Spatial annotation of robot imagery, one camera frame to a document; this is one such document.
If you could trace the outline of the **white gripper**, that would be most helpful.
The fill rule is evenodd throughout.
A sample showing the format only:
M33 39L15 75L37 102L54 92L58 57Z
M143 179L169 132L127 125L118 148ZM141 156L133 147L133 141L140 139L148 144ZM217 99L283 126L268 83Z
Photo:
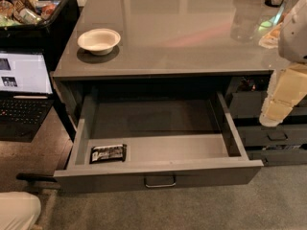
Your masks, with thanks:
M259 122L264 127L276 127L307 95L307 65L292 63L282 70L271 99L265 99Z

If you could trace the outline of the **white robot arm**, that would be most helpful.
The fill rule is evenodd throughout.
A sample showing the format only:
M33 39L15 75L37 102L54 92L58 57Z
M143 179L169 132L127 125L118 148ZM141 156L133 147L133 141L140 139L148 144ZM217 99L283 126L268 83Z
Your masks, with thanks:
M307 0L298 0L285 16L278 53L290 64L271 75L259 117L264 127L281 124L307 95Z

